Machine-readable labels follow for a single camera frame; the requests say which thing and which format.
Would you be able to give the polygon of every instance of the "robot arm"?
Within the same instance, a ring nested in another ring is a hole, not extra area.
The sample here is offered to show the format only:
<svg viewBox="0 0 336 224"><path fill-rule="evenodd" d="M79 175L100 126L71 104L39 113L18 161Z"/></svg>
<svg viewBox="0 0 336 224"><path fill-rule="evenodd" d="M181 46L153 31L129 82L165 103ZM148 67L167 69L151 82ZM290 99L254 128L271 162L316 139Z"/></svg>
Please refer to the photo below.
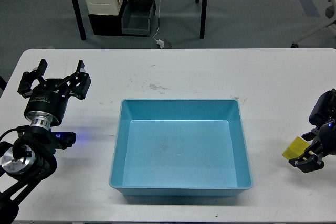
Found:
<svg viewBox="0 0 336 224"><path fill-rule="evenodd" d="M289 163L304 173L322 169L322 158L331 154L336 155L336 90L332 89L318 99L309 116L309 122L316 126L310 132L302 135L309 147L297 158Z"/></svg>
<svg viewBox="0 0 336 224"><path fill-rule="evenodd" d="M16 131L14 144L0 142L0 177L5 173L17 182L0 193L1 223L12 223L18 213L19 204L43 179L55 172L56 149L71 147L76 140L73 132L51 132L52 126L62 123L68 99L71 96L83 100L90 87L91 79L79 61L75 73L63 79L43 79L47 62L42 59L32 72L24 72L18 93L29 98L24 116L31 122L5 132ZM14 198L12 196L23 190Z"/></svg>

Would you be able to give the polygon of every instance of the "gray plastic bin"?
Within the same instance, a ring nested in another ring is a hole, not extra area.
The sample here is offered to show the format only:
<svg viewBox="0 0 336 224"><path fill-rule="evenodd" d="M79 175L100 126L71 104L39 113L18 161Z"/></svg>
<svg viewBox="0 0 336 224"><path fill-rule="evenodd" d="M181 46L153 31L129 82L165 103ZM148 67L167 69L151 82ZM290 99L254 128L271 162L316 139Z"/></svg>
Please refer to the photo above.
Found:
<svg viewBox="0 0 336 224"><path fill-rule="evenodd" d="M149 36L155 8L155 0L128 0L121 18L122 33Z"/></svg>

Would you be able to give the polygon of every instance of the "cable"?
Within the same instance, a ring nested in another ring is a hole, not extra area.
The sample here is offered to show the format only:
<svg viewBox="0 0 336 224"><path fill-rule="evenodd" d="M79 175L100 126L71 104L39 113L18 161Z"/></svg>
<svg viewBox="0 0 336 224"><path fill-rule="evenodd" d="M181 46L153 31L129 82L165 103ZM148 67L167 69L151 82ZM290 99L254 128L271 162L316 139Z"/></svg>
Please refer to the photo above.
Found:
<svg viewBox="0 0 336 224"><path fill-rule="evenodd" d="M23 126L18 126L16 128L10 129L0 136L0 141L10 132L13 132L13 131L24 132L29 127L30 125L23 125Z"/></svg>
<svg viewBox="0 0 336 224"><path fill-rule="evenodd" d="M16 128L10 129L10 130L6 131L4 134L2 134L2 135L0 136L0 141L1 141L1 140L2 140L8 133L13 132L13 131L16 131Z"/></svg>
<svg viewBox="0 0 336 224"><path fill-rule="evenodd" d="M157 21L157 30L156 30L156 33L155 33L155 35L153 36L153 39L156 41L156 42L158 42L158 40L155 38L156 37L156 35L158 34L158 32L159 32L159 28L160 28L160 8L161 8L161 0L159 1L159 13L158 13L158 21Z"/></svg>

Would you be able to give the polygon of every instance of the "white cable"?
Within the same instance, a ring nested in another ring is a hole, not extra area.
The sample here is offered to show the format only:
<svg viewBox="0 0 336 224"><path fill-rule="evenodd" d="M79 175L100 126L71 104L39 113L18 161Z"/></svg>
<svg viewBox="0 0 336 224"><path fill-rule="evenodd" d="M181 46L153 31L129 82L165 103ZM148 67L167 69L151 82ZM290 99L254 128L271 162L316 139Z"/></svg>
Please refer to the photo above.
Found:
<svg viewBox="0 0 336 224"><path fill-rule="evenodd" d="M158 32L159 32L159 28L160 28L160 8L161 8L161 0L159 1L159 11L158 11L158 22L157 22L157 30L156 30L156 34L153 36L153 39L156 41L156 42L158 42L158 40L157 39L155 39L155 37L156 37L156 35L158 34Z"/></svg>

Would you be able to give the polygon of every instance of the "blue plastic tray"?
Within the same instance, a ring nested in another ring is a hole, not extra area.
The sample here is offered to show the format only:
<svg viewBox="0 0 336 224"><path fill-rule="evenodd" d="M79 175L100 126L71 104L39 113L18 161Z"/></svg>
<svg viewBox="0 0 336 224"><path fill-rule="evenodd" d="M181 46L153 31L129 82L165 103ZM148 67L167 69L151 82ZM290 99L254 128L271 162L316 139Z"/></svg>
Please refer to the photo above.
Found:
<svg viewBox="0 0 336 224"><path fill-rule="evenodd" d="M123 100L110 186L124 195L191 196L251 188L238 102Z"/></svg>

